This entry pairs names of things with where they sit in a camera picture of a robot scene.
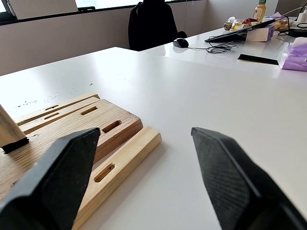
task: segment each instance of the tissue box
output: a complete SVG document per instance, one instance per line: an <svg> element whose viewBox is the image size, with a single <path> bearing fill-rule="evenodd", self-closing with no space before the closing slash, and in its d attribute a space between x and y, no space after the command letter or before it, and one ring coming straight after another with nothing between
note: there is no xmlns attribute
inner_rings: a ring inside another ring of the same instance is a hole
<svg viewBox="0 0 307 230"><path fill-rule="evenodd" d="M278 59L282 69L307 71L307 37L297 37Z"/></svg>
<svg viewBox="0 0 307 230"><path fill-rule="evenodd" d="M274 25L268 25L267 27L260 28L253 31L248 31L246 40L252 42L266 42L270 40L274 35Z"/></svg>

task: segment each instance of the wooden block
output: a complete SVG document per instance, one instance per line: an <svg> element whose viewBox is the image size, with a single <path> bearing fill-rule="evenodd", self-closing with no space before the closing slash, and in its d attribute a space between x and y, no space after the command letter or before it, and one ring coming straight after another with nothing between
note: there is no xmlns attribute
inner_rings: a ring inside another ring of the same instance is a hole
<svg viewBox="0 0 307 230"><path fill-rule="evenodd" d="M0 199L57 138L99 127L102 132L97 145L96 162L140 131L142 126L137 116L106 100L100 100L28 134L29 144L7 155L0 153Z"/></svg>
<svg viewBox="0 0 307 230"><path fill-rule="evenodd" d="M78 229L161 142L161 135L143 128L92 173L73 230Z"/></svg>
<svg viewBox="0 0 307 230"><path fill-rule="evenodd" d="M65 117L79 109L82 109L86 107L87 105L90 105L94 102L99 101L96 97L90 97L88 99L85 99L83 101L80 101L76 104L72 104L64 109L57 110L53 114L48 114L46 116L40 117L36 120L30 121L28 123L25 123L24 125L19 126L19 128L24 132L24 134L32 133L33 131L44 127L48 124L51 124L52 122L55 122L59 120L62 117Z"/></svg>
<svg viewBox="0 0 307 230"><path fill-rule="evenodd" d="M21 126L21 125L26 124L30 121L38 119L42 116L48 115L50 113L53 113L53 112L58 111L60 109L66 108L66 107L68 107L72 104L84 101L84 100L91 98L91 97L95 97L97 99L100 99L98 94L93 94L93 93L92 94L85 94L85 95L82 95L80 97L75 97L75 98L73 98L69 101L66 101L64 103L55 104L55 105L49 106L47 108L35 111L33 113L30 113L30 114L27 114L25 116L19 117L15 120L15 123L17 125Z"/></svg>
<svg viewBox="0 0 307 230"><path fill-rule="evenodd" d="M24 138L26 138L25 134L0 105L0 147Z"/></svg>

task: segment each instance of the white desk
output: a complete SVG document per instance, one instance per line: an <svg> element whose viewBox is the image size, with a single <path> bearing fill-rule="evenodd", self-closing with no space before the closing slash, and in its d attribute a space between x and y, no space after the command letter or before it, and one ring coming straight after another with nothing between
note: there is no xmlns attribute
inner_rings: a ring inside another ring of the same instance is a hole
<svg viewBox="0 0 307 230"><path fill-rule="evenodd" d="M219 229L190 136L195 126L235 138L307 217L306 76L247 77L112 48L1 76L0 85L13 117L96 92L161 132L163 143L82 230Z"/></svg>
<svg viewBox="0 0 307 230"><path fill-rule="evenodd" d="M210 36L217 36L223 33L227 32L222 28L193 37L188 37L187 41L189 42L189 47L209 47L209 43L205 43L204 40L208 39ZM163 46L144 50L142 52L155 56L175 58L227 69L239 69L241 71L253 72L256 74L266 74L277 78L280 76L287 76L289 74L302 75L303 73L298 71L282 70L279 68L279 66L275 65L242 61L238 60L238 57L240 54L247 54L263 58L278 59L286 44L288 42L293 42L293 40L294 38L288 36L277 36L277 33L275 33L272 40L268 42L235 42L235 44L237 44L237 48L233 48L230 53L224 54L208 54L205 50L178 48L174 47L173 43L168 43Z"/></svg>

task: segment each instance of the purple bag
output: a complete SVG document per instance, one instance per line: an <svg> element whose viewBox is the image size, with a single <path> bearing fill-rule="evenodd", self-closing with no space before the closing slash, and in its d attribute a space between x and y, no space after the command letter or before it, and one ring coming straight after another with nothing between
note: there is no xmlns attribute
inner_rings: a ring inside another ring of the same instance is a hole
<svg viewBox="0 0 307 230"><path fill-rule="evenodd" d="M281 54L278 64L281 69L307 71L307 38L298 37Z"/></svg>

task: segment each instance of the computer mouse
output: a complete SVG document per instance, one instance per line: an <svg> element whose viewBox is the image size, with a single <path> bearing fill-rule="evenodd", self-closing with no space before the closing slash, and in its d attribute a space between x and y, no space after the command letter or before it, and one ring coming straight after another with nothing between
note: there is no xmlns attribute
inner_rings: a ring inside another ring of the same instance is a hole
<svg viewBox="0 0 307 230"><path fill-rule="evenodd" d="M173 41L173 45L179 48L187 48L189 43L184 38L177 38L175 41Z"/></svg>

